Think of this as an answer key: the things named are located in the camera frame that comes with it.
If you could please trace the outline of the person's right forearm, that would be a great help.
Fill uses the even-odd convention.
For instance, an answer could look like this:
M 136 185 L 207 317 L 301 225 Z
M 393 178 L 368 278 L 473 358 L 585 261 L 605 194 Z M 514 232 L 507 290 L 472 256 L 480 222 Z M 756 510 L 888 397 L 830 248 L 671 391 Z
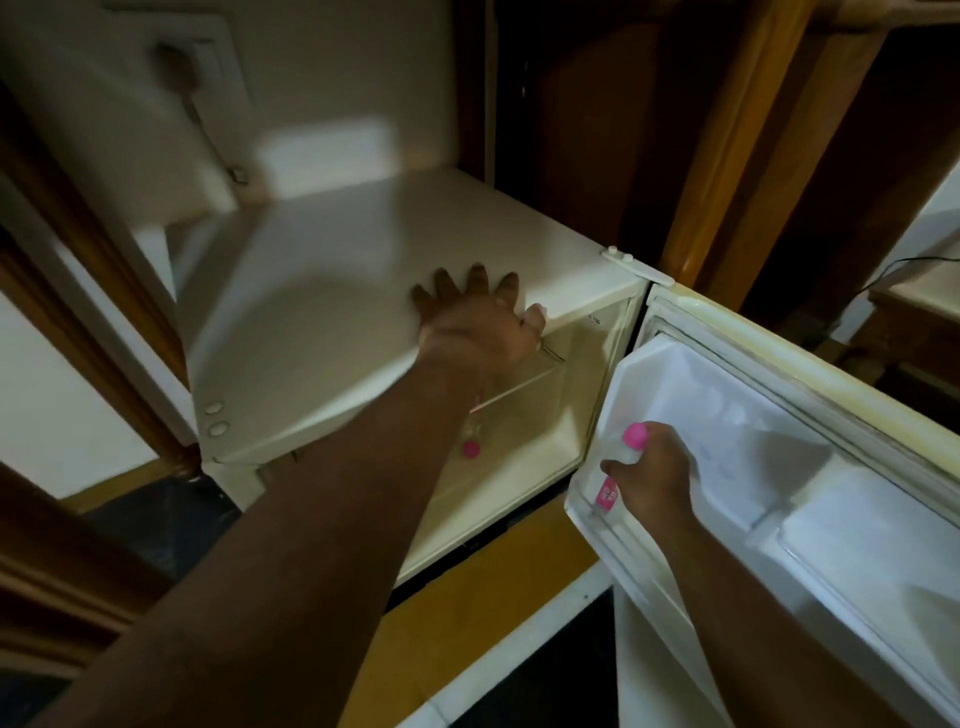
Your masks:
M 690 508 L 645 516 L 736 728 L 909 728 Z

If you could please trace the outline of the white fridge door hinge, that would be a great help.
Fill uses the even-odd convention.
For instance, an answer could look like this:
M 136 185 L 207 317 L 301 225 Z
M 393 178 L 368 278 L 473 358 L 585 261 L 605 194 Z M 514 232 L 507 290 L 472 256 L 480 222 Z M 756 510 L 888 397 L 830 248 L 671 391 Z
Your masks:
M 642 261 L 639 261 L 632 254 L 624 252 L 615 246 L 609 246 L 601 249 L 601 257 L 625 269 L 632 275 L 650 282 L 651 284 L 660 285 L 666 288 L 670 288 L 675 285 L 674 278 L 667 273 L 642 263 Z

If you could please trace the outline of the white wall socket plate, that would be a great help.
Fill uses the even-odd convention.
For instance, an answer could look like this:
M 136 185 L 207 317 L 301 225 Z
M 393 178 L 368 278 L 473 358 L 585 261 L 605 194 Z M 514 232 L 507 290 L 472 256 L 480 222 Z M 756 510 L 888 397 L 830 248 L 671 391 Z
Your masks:
M 147 3 L 106 4 L 102 17 L 136 93 L 152 107 L 185 119 L 197 135 L 177 97 L 160 85 L 150 52 L 154 44 L 165 42 L 192 58 L 200 80 L 195 101 L 203 124 L 223 157 L 250 177 L 245 147 L 252 102 L 228 18 L 210 7 Z

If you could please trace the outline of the person's left forearm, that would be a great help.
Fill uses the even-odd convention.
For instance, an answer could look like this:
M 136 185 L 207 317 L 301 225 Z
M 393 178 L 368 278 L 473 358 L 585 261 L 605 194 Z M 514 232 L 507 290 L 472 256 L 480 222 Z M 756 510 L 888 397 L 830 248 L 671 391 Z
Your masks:
M 336 728 L 491 371 L 421 354 L 29 728 Z

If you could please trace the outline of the wooden side table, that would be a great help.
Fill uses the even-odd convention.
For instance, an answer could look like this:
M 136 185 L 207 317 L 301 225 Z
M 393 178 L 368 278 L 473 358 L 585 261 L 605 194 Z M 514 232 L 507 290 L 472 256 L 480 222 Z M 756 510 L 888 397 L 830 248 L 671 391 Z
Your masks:
M 867 301 L 870 315 L 850 340 L 855 352 L 960 390 L 960 244 L 886 276 Z

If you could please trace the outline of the clear bottle with pink cap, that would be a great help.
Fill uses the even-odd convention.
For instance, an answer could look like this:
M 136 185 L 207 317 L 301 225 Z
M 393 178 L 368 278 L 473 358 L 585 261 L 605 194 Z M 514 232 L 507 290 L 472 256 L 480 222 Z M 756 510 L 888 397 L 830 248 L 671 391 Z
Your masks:
M 484 392 L 480 390 L 474 400 L 473 407 L 468 413 L 460 432 L 461 454 L 466 459 L 475 459 L 482 450 L 484 420 L 481 405 L 484 401 Z
M 619 481 L 608 475 L 602 462 L 612 460 L 632 465 L 640 460 L 649 438 L 649 429 L 643 422 L 634 422 L 622 430 L 606 434 L 596 446 L 594 464 L 590 466 L 589 483 L 584 493 L 602 516 L 618 516 L 622 506 L 622 488 Z

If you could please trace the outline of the glass fridge shelf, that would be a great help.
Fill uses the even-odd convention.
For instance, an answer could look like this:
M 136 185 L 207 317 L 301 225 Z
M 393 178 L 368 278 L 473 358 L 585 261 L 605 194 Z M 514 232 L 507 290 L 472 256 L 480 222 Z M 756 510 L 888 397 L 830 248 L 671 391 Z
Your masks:
M 505 373 L 498 374 L 487 382 L 480 394 L 477 395 L 474 406 L 470 409 L 473 415 L 523 388 L 536 383 L 553 374 L 566 363 L 565 358 L 559 356 L 547 346 L 541 345 L 537 351 L 521 360 Z

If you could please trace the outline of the white fridge door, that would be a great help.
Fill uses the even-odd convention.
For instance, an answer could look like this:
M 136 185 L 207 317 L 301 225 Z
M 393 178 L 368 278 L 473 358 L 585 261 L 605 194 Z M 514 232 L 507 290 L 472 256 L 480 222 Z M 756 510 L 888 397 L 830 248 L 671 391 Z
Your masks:
M 570 520 L 713 710 L 730 722 L 666 558 L 602 459 L 642 421 L 693 456 L 701 523 L 917 728 L 960 728 L 960 437 L 690 292 L 654 284 L 586 314 L 610 336 Z

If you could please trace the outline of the person's right hand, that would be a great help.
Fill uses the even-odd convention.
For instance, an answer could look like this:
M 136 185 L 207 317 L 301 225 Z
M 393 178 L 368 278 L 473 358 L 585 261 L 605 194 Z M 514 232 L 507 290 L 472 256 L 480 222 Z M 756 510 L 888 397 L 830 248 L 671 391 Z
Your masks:
M 649 438 L 639 457 L 641 477 L 622 488 L 622 499 L 651 535 L 693 522 L 690 499 L 691 461 L 676 430 L 665 423 L 644 422 Z

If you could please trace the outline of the person's left hand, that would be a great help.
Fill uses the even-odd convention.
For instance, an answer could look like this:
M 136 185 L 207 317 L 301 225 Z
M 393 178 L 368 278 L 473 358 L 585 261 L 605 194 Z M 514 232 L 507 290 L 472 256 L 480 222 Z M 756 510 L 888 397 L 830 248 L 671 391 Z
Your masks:
M 522 330 L 525 310 L 517 310 L 521 279 L 516 272 L 489 285 L 488 297 L 469 297 L 466 285 L 460 288 L 446 269 L 438 268 L 428 292 L 437 299 L 437 314 L 428 322 L 418 320 L 419 365 L 457 367 L 493 379 L 541 346 L 543 336 L 526 336 Z

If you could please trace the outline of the white mini fridge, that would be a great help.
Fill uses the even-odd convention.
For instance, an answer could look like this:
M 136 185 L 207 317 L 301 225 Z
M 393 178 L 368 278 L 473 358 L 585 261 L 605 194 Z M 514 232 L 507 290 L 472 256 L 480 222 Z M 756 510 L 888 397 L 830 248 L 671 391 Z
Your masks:
M 517 307 L 546 309 L 546 346 L 565 363 L 482 409 L 482 449 L 458 443 L 401 567 L 414 578 L 583 463 L 611 366 L 611 336 L 587 314 L 654 285 L 605 247 L 454 168 L 393 176 L 167 230 L 201 467 L 241 510 L 272 467 L 353 418 L 416 355 L 410 289 L 438 268 L 492 284 L 518 273 Z M 628 341 L 621 349 L 625 353 Z M 207 403 L 222 401 L 208 416 Z M 229 422 L 218 438 L 208 427 Z

